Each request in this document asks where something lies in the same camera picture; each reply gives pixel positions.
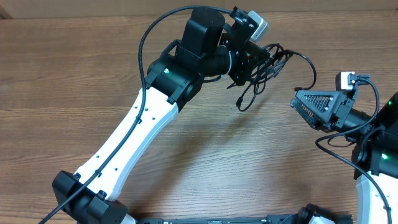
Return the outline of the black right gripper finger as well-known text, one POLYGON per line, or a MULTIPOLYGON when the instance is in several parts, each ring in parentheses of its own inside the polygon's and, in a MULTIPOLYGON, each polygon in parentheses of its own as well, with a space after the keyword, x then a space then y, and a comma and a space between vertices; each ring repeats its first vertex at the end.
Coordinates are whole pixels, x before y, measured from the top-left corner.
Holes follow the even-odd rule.
POLYGON ((340 91, 300 90, 296 99, 314 115, 331 114, 343 96, 340 91))
POLYGON ((309 100, 308 102, 302 103, 298 99, 294 98, 290 102, 291 108, 293 108, 313 129, 325 129, 321 119, 309 108, 311 106, 315 112, 325 112, 326 100, 309 100))

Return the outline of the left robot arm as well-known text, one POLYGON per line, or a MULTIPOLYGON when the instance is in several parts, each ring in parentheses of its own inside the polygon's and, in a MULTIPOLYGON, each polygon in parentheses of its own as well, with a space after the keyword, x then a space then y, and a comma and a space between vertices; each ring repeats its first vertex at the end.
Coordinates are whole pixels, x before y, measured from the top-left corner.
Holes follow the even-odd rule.
POLYGON ((118 201, 144 151, 200 90, 227 75, 245 84, 270 55, 257 43, 268 23, 254 11, 192 6, 181 39, 174 40, 141 69, 142 87, 125 118, 100 149, 75 172, 61 171, 52 187, 58 210, 78 223, 134 223, 118 201))

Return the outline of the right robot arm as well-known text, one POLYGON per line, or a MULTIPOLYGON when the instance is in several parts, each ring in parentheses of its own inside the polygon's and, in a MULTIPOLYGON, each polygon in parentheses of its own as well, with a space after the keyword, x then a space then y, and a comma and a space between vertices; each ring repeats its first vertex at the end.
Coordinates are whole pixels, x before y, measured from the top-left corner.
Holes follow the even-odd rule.
POLYGON ((351 162, 358 223, 397 223, 397 95, 375 117, 353 108, 355 93, 300 90, 290 105, 313 129, 343 133, 351 162))

